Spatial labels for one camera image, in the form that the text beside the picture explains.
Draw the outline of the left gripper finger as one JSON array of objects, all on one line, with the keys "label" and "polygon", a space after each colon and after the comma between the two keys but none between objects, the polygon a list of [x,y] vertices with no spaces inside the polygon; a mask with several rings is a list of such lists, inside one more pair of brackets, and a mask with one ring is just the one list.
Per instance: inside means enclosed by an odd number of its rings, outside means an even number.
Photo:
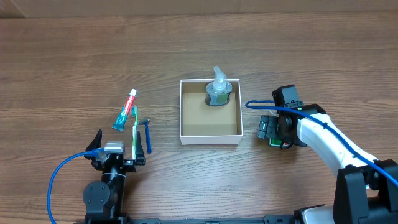
[{"label": "left gripper finger", "polygon": [[135,165],[144,165],[146,163],[144,150],[141,144],[141,134],[140,131],[137,132],[136,136],[136,146],[135,146]]},{"label": "left gripper finger", "polygon": [[92,142],[86,148],[87,156],[96,156],[101,150],[102,130],[99,129]]}]

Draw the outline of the clear soap pump bottle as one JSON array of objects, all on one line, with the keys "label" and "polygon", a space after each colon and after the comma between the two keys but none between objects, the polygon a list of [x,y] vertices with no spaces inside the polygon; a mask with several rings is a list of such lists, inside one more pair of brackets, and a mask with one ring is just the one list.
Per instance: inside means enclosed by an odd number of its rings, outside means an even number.
[{"label": "clear soap pump bottle", "polygon": [[207,84],[205,103],[208,106],[224,106],[229,103],[229,96],[233,90],[232,84],[228,81],[226,74],[219,68],[213,67],[214,80]]}]

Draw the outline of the green white toothbrush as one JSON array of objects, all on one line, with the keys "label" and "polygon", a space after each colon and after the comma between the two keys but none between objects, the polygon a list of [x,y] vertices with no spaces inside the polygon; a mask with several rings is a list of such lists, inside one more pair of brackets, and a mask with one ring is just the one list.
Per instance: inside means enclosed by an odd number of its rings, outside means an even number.
[{"label": "green white toothbrush", "polygon": [[136,160],[136,139],[137,139],[137,125],[138,125],[138,107],[134,105],[131,109],[131,115],[134,118],[134,124],[132,126],[132,160]]}]

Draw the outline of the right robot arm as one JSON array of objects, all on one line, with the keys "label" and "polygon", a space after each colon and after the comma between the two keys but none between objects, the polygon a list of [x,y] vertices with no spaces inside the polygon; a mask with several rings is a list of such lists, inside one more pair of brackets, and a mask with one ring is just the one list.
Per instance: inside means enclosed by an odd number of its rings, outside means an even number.
[{"label": "right robot arm", "polygon": [[397,223],[397,162],[362,150],[316,104],[254,100],[245,106],[278,114],[262,116],[260,138],[280,141],[281,149],[311,147],[336,177],[332,206],[298,209],[289,223]]}]

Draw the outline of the green white packet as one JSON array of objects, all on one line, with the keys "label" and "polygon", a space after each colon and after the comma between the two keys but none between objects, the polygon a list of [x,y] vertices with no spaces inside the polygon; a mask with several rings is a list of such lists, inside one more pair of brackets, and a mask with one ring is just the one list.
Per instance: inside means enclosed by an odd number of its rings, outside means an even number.
[{"label": "green white packet", "polygon": [[269,139],[269,146],[286,148],[287,146],[289,146],[289,143],[282,142],[281,140],[278,139]]}]

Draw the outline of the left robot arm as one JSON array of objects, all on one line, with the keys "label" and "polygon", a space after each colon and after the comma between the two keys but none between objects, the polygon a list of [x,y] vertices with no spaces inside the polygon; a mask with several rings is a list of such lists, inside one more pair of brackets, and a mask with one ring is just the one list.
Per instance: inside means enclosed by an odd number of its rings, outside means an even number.
[{"label": "left robot arm", "polygon": [[132,158],[126,159],[122,141],[109,141],[101,147],[102,130],[99,130],[88,145],[86,159],[102,172],[101,180],[94,181],[83,191],[86,205],[85,223],[132,223],[130,216],[122,211],[126,174],[135,172],[136,166],[146,163],[139,131],[133,134]]}]

